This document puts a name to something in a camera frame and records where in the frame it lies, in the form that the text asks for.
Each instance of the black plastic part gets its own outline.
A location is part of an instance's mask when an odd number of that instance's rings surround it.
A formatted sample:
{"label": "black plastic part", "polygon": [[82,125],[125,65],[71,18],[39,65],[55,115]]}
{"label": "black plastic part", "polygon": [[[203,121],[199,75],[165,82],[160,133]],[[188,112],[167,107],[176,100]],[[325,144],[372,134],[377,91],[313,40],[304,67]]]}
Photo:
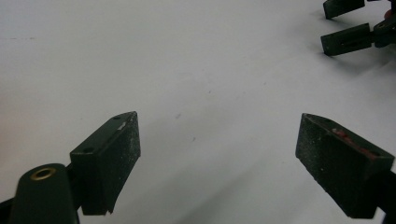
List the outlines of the black plastic part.
{"label": "black plastic part", "polygon": [[10,224],[78,223],[67,172],[61,164],[47,164],[24,174],[13,200]]}
{"label": "black plastic part", "polygon": [[372,46],[373,35],[368,23],[321,37],[324,53],[328,56],[368,49]]}
{"label": "black plastic part", "polygon": [[327,0],[323,3],[326,19],[364,7],[364,0]]}
{"label": "black plastic part", "polygon": [[296,156],[347,216],[374,216],[392,155],[330,119],[303,114]]}
{"label": "black plastic part", "polygon": [[110,119],[70,153],[74,175],[83,180],[81,207],[84,215],[113,212],[139,157],[135,112]]}
{"label": "black plastic part", "polygon": [[388,172],[379,182],[378,207],[387,215],[384,223],[396,223],[396,174]]}
{"label": "black plastic part", "polygon": [[8,224],[13,201],[14,199],[9,199],[0,203],[0,224]]}
{"label": "black plastic part", "polygon": [[374,29],[374,42],[376,48],[384,48],[389,44],[396,43],[396,15],[391,15],[377,24]]}
{"label": "black plastic part", "polygon": [[396,13],[396,1],[390,0],[390,8],[392,10],[392,15]]}
{"label": "black plastic part", "polygon": [[73,205],[75,210],[78,210],[85,198],[83,185],[84,181],[81,179],[81,176],[77,176],[75,174],[75,171],[73,170],[73,163],[70,163],[66,167],[66,170],[70,182],[70,190],[72,191]]}

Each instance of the mounting hole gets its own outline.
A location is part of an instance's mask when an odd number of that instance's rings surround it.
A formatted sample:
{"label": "mounting hole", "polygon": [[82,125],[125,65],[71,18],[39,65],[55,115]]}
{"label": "mounting hole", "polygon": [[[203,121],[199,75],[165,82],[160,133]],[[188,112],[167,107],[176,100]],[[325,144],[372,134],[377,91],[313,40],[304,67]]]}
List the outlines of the mounting hole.
{"label": "mounting hole", "polygon": [[34,172],[30,178],[32,180],[43,180],[43,179],[47,179],[48,177],[54,175],[56,172],[56,169],[52,168],[52,167],[47,167],[47,168],[43,168],[41,170],[38,170],[36,172]]}
{"label": "mounting hole", "polygon": [[86,148],[82,149],[82,151],[83,151],[84,153],[91,153],[91,152],[93,152],[93,150],[94,150],[93,147],[86,147]]}

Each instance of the white table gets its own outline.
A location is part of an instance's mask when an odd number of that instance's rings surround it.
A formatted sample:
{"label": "white table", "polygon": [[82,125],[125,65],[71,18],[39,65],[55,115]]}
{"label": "white table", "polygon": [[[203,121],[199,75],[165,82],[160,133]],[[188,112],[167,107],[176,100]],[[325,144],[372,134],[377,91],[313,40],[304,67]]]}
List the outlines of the white table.
{"label": "white table", "polygon": [[114,115],[142,157],[113,215],[82,224],[353,220],[295,158],[301,114],[396,154],[396,49],[322,53],[388,1],[326,21],[314,0],[0,2],[0,201]]}

